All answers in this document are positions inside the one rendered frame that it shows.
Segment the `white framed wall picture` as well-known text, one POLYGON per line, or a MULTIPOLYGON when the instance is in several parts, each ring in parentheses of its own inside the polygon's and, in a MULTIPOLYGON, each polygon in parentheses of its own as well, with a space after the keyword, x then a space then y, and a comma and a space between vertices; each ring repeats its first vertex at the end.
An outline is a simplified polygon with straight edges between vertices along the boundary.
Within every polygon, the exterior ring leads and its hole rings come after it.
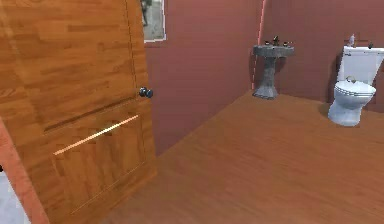
POLYGON ((166 39, 164 0, 140 0, 144 42, 154 43, 166 39))

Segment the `black sink faucet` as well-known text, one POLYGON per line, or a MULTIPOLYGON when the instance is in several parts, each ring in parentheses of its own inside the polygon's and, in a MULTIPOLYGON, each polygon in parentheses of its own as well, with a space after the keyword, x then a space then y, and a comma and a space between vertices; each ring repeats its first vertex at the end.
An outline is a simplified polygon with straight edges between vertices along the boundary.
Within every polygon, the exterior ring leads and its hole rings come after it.
MULTIPOLYGON (((265 44, 266 44, 266 45, 279 46, 279 45, 280 45, 280 39, 279 39, 278 36, 275 36, 271 41, 266 40, 266 41, 265 41, 265 44)), ((285 41, 285 42, 283 43, 283 46, 284 46, 284 47, 287 47, 288 45, 289 45, 289 42, 288 42, 288 41, 285 41)))

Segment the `grey stone pedestal sink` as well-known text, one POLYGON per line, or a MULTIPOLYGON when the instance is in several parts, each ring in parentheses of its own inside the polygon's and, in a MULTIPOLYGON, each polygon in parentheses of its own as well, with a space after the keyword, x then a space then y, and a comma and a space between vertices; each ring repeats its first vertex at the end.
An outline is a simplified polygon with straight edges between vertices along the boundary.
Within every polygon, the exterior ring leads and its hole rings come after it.
POLYGON ((278 58, 286 58, 294 53, 292 46, 255 45, 255 56, 264 58, 264 70, 261 82, 254 91, 255 97, 275 99, 278 96, 275 88, 275 69, 278 58))

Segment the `brown wooden room door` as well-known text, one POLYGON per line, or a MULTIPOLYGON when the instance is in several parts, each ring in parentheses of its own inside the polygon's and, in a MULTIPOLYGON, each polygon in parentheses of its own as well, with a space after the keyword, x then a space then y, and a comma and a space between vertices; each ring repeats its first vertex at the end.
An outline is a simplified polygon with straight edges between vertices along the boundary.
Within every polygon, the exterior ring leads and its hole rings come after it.
POLYGON ((156 173, 139 0, 0 0, 0 224, 100 224, 156 173))

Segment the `white toilet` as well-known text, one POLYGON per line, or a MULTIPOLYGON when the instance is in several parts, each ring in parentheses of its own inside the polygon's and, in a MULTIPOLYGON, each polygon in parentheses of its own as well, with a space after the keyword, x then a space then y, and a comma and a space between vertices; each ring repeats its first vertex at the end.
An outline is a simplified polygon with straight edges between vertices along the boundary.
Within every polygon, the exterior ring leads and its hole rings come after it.
POLYGON ((349 47, 342 51, 334 101, 328 118, 342 126, 356 126, 362 109, 376 93, 372 85, 384 61, 384 48, 349 47))

